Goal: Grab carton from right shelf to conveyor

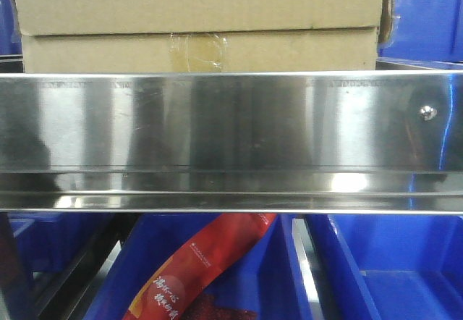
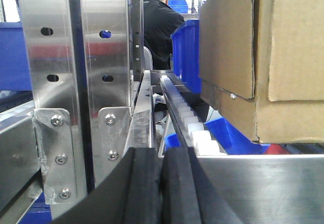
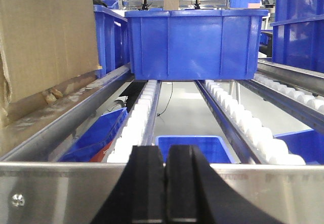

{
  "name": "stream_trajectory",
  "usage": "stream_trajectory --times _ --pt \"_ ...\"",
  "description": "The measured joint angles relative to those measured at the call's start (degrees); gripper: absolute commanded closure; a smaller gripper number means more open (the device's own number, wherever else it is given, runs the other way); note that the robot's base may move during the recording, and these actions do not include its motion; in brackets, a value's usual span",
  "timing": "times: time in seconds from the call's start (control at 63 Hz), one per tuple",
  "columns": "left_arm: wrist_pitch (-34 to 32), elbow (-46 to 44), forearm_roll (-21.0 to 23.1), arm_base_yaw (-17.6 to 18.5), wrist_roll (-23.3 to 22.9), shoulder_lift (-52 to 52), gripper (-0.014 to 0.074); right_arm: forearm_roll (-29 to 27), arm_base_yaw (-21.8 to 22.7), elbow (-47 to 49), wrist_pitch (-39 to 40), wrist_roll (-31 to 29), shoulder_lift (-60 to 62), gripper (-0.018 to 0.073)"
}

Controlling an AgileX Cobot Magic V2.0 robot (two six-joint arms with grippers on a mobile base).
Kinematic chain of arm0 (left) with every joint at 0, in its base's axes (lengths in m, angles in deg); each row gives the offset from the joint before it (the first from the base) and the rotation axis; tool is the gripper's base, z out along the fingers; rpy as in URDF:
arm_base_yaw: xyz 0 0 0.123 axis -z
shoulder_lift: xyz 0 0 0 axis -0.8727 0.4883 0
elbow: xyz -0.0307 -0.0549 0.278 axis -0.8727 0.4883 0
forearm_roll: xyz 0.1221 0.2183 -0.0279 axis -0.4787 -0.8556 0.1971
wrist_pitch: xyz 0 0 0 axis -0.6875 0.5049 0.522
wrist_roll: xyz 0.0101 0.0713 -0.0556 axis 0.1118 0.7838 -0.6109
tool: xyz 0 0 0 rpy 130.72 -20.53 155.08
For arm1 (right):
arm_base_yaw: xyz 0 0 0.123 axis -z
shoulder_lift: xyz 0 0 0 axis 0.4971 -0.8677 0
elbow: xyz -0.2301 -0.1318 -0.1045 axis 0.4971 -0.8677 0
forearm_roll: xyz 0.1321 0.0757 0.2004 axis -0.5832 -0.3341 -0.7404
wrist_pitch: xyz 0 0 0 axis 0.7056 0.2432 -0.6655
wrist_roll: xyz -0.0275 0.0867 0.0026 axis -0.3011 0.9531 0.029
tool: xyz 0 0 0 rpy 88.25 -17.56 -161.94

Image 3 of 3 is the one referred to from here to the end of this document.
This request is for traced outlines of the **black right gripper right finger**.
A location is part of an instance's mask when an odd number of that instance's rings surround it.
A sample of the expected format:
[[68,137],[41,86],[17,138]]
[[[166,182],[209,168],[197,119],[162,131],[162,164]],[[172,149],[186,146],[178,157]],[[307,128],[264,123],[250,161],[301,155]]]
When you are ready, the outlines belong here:
[[171,146],[166,173],[167,223],[280,223],[230,187],[197,146]]

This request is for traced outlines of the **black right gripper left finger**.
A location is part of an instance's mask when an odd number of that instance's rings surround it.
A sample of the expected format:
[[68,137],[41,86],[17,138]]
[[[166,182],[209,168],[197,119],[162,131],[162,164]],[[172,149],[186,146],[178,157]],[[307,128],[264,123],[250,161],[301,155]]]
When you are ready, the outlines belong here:
[[134,146],[91,223],[165,223],[165,171],[157,146]]

